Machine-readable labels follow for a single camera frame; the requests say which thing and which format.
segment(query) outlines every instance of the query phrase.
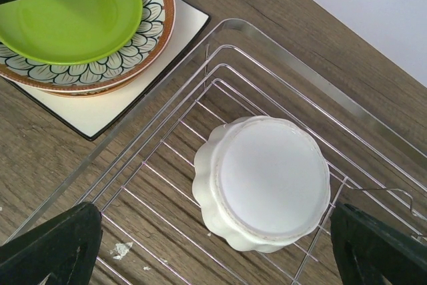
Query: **leaf pattern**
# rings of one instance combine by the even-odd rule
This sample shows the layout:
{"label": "leaf pattern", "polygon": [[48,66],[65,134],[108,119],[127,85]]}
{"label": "leaf pattern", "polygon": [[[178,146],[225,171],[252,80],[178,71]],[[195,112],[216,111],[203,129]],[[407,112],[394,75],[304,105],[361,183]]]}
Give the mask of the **leaf pattern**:
{"label": "leaf pattern", "polygon": [[26,59],[0,43],[0,63],[15,73],[43,83],[89,85],[123,75],[147,59],[163,33],[164,1],[142,0],[141,24],[133,38],[109,57],[83,65],[46,65]]}

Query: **green plate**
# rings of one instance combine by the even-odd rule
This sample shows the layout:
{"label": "green plate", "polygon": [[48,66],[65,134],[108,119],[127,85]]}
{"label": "green plate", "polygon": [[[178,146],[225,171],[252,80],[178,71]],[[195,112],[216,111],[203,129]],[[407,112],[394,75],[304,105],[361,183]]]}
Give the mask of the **green plate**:
{"label": "green plate", "polygon": [[97,61],[135,34],[141,0],[18,0],[0,5],[0,41],[51,65]]}

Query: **white ceramic bowl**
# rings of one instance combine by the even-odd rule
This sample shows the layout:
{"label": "white ceramic bowl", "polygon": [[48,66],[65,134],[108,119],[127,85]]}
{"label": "white ceramic bowl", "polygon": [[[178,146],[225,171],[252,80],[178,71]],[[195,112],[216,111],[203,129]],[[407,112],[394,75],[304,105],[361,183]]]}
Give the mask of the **white ceramic bowl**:
{"label": "white ceramic bowl", "polygon": [[239,251],[274,252],[311,233],[330,201],[319,146],[290,121],[241,118],[215,128],[194,159],[206,227]]}

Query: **decorative plate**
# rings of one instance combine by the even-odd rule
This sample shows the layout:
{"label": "decorative plate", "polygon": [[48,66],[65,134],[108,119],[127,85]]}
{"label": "decorative plate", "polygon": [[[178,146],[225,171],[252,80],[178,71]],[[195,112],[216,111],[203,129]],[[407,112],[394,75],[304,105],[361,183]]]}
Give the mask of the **decorative plate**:
{"label": "decorative plate", "polygon": [[92,91],[83,91],[79,93],[69,93],[67,91],[48,91],[51,95],[59,96],[59,97],[67,97],[67,98],[88,98],[88,97],[95,97],[100,95],[105,95],[106,93],[112,93],[113,91],[116,91],[118,89],[121,89],[123,87],[126,87],[129,85],[132,81],[136,80],[138,78],[138,75],[135,77],[126,79],[125,81],[122,81],[118,85],[114,85],[105,89],[98,89],[98,90],[92,90]]}
{"label": "decorative plate", "polygon": [[175,0],[142,0],[143,16],[133,38],[118,52],[83,65],[46,65],[0,43],[0,75],[44,91],[84,93],[116,86],[141,73],[165,49],[175,23]]}
{"label": "decorative plate", "polygon": [[0,41],[50,65],[91,63],[120,50],[141,23],[141,0],[19,0],[0,6]]}

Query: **stainless steel rack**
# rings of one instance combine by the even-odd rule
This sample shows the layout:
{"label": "stainless steel rack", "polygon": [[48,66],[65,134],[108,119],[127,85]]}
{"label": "stainless steel rack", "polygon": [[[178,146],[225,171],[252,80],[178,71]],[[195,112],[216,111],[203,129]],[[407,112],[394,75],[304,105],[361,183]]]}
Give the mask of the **stainless steel rack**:
{"label": "stainless steel rack", "polygon": [[[204,228],[191,195],[195,151],[214,127],[243,115],[293,121],[318,141],[331,171],[330,206],[318,229],[275,254],[228,248]],[[329,239],[334,204],[353,203],[425,242],[426,167],[426,154],[289,51],[250,23],[228,19],[11,238],[90,200],[105,226],[94,283],[340,284]],[[121,260],[113,258],[115,242],[133,242]]]}

